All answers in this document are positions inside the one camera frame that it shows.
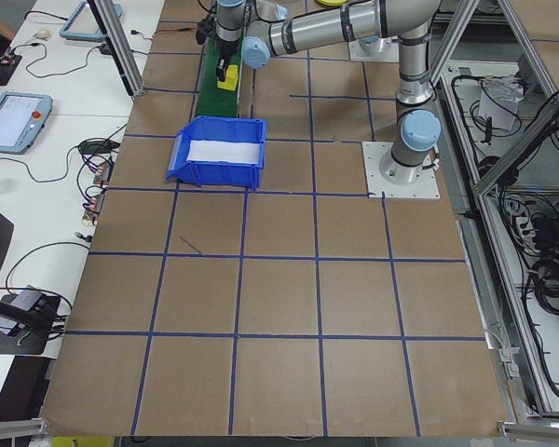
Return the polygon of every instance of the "white table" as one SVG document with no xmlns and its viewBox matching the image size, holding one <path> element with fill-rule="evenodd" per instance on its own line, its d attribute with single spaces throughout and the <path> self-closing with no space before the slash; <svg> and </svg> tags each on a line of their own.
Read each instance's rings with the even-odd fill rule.
<svg viewBox="0 0 559 447">
<path fill-rule="evenodd" d="M 157 26 L 163 0 L 116 0 L 123 7 L 121 22 L 130 47 L 148 52 L 149 40 L 130 30 L 138 30 L 150 36 Z M 79 0 L 39 0 L 34 9 L 63 17 L 73 12 Z M 12 46 L 40 42 L 48 50 L 48 56 L 30 67 L 36 75 L 63 73 L 83 65 L 88 51 L 99 44 L 66 40 L 58 35 L 63 22 L 48 16 L 32 14 L 17 32 Z M 47 40 L 33 39 L 40 29 L 48 29 L 52 36 Z M 98 49 L 91 51 L 87 68 L 64 76 L 37 79 L 27 73 L 25 67 L 44 55 L 44 48 L 20 47 L 15 50 L 23 57 L 20 66 L 8 82 L 0 87 L 3 91 L 22 91 L 49 95 L 54 100 L 59 115 L 128 116 L 132 100 L 126 94 L 122 80 L 111 56 L 104 56 Z M 146 56 L 135 53 L 135 60 L 142 72 Z"/>
<path fill-rule="evenodd" d="M 136 29 L 150 36 L 157 27 L 164 0 L 116 0 L 124 9 L 122 24 L 130 46 L 148 52 L 151 42 L 138 34 Z M 78 0 L 38 0 L 34 9 L 68 16 L 78 5 Z M 23 23 L 13 47 L 33 39 L 41 28 L 49 29 L 52 36 L 46 44 L 48 57 L 32 67 L 37 74 L 56 73 L 83 64 L 92 43 L 66 41 L 58 36 L 61 21 L 43 15 L 31 15 Z M 25 66 L 43 55 L 41 47 L 19 48 L 23 56 L 21 65 L 4 91 L 47 94 L 52 97 L 53 110 L 46 127 L 39 134 L 32 148 L 24 155 L 9 156 L 24 161 L 39 179 L 59 177 L 65 170 L 66 152 L 87 138 L 107 137 L 123 126 L 130 115 L 132 100 L 127 95 L 117 73 L 114 61 L 94 50 L 89 56 L 89 66 L 65 76 L 36 79 L 25 71 Z M 143 71 L 146 57 L 136 55 L 135 60 Z M 123 132 L 114 137 L 120 141 Z M 83 199 L 77 189 L 75 177 L 82 165 L 77 151 L 70 156 L 69 175 L 60 182 L 34 183 L 23 165 L 0 162 L 0 212 L 15 224 L 3 269 L 0 287 L 4 287 L 8 270 L 21 256 L 35 247 L 57 241 L 82 242 L 74 232 L 93 233 L 93 227 L 84 226 L 81 220 Z M 93 175 L 85 169 L 81 184 L 91 184 Z M 76 246 L 56 246 L 34 253 L 17 268 L 10 284 L 25 287 L 32 284 L 61 293 L 74 301 L 78 282 L 87 258 L 87 251 Z M 68 313 L 61 304 L 60 313 Z M 56 358 L 61 340 L 48 342 L 44 356 Z M 0 356 L 0 391 L 6 380 L 13 356 Z"/>
</svg>

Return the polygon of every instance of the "cardboard sheet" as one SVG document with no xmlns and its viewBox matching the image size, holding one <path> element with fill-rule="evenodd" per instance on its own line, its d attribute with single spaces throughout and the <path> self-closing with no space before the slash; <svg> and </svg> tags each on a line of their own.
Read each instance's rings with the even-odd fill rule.
<svg viewBox="0 0 559 447">
<path fill-rule="evenodd" d="M 559 41 L 559 0 L 511 0 L 532 40 Z"/>
<path fill-rule="evenodd" d="M 162 20 L 198 20 L 195 3 L 168 0 Z M 438 201 L 366 196 L 358 142 L 395 135 L 397 66 L 331 46 L 247 70 L 241 113 L 268 124 L 255 193 L 163 180 L 200 48 L 178 33 L 153 50 L 50 434 L 495 435 L 506 414 L 443 179 Z"/>
</svg>

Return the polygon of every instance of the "green conveyor belt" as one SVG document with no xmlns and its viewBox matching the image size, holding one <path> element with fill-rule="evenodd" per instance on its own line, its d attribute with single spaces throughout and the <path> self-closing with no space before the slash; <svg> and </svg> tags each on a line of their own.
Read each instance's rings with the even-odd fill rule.
<svg viewBox="0 0 559 447">
<path fill-rule="evenodd" d="M 236 88 L 235 91 L 229 91 L 217 87 L 215 67 L 219 60 L 219 53 L 213 40 L 209 39 L 206 45 L 207 53 L 201 72 L 201 87 L 195 116 L 229 116 L 235 118 L 239 115 L 239 88 Z M 241 73 L 242 59 L 240 52 L 232 58 L 232 64 L 236 64 Z"/>
</svg>

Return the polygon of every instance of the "yellow object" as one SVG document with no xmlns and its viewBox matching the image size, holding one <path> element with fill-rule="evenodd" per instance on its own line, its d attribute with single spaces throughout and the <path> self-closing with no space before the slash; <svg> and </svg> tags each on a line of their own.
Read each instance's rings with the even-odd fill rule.
<svg viewBox="0 0 559 447">
<path fill-rule="evenodd" d="M 234 91 L 239 84 L 239 67 L 237 65 L 230 65 L 225 71 L 225 81 L 222 82 L 218 79 L 217 87 L 224 90 Z"/>
<path fill-rule="evenodd" d="M 348 0 L 317 0 L 322 7 L 341 7 L 347 2 Z"/>
<path fill-rule="evenodd" d="M 52 440 L 52 447 L 114 447 L 114 440 L 94 436 L 57 437 Z"/>
</svg>

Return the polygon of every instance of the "metal mounting plate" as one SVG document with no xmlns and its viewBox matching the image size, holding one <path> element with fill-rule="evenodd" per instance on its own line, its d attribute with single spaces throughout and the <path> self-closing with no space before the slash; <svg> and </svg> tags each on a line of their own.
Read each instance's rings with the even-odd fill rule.
<svg viewBox="0 0 559 447">
<path fill-rule="evenodd" d="M 362 142 L 362 153 L 364 154 L 364 170 L 366 171 L 366 187 L 369 197 L 381 198 L 412 198 L 437 200 L 439 187 L 435 179 L 433 169 L 423 170 L 416 182 L 408 186 L 399 186 L 386 180 L 379 172 L 379 161 L 383 154 L 388 152 L 393 145 L 392 142 Z M 427 156 L 425 165 L 430 163 Z"/>
<path fill-rule="evenodd" d="M 361 48 L 361 44 L 358 40 L 354 40 L 348 43 L 348 49 L 350 53 L 351 61 L 363 61 L 363 62 L 398 62 L 400 61 L 400 51 L 398 50 L 398 43 L 391 42 L 387 51 L 383 51 L 374 56 L 369 56 L 366 51 Z"/>
</svg>

